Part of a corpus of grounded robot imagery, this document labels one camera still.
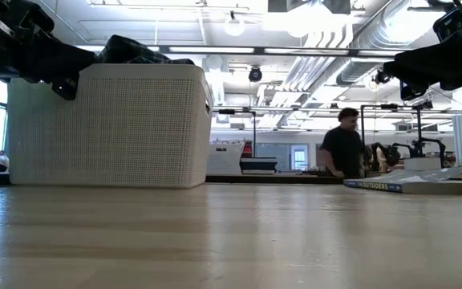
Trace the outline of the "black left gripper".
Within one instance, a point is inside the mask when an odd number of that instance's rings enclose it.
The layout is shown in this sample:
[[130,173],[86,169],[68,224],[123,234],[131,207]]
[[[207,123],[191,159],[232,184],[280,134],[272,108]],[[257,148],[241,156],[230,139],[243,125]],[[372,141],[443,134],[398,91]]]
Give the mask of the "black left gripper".
[[0,79],[22,77],[52,83],[52,90],[74,100],[74,77],[95,62],[95,53],[54,40],[53,20],[32,1],[0,1]]

